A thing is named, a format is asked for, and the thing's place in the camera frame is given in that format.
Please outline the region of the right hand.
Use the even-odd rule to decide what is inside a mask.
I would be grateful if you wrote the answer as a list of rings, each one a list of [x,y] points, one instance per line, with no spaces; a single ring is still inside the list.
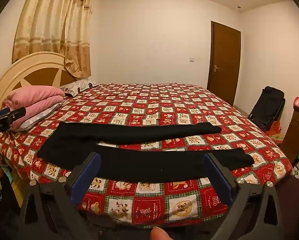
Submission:
[[[150,231],[150,240],[173,240],[162,228],[154,227]]]

